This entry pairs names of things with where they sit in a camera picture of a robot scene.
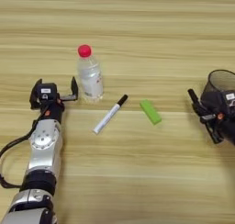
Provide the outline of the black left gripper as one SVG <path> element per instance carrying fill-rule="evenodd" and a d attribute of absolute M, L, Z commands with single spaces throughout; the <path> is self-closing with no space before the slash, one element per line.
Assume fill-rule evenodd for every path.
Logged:
<path fill-rule="evenodd" d="M 58 121 L 59 123 L 62 123 L 62 113 L 65 109 L 64 103 L 68 101 L 76 101 L 78 99 L 79 88 L 75 77 L 72 78 L 71 82 L 71 90 L 73 93 L 72 95 L 57 95 L 54 99 L 44 100 L 40 105 L 40 103 L 38 102 L 37 87 L 41 83 L 42 80 L 39 79 L 31 90 L 29 98 L 30 108 L 39 109 L 40 107 L 40 119 L 53 119 Z"/>

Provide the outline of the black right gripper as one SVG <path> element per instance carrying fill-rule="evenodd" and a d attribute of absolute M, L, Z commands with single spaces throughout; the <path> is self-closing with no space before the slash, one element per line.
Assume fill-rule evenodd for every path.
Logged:
<path fill-rule="evenodd" d="M 205 92 L 201 95 L 201 104 L 196 106 L 196 114 L 200 122 L 206 126 L 207 132 L 215 144 L 227 140 L 235 145 L 235 119 L 228 118 L 224 113 L 216 112 L 216 92 Z"/>

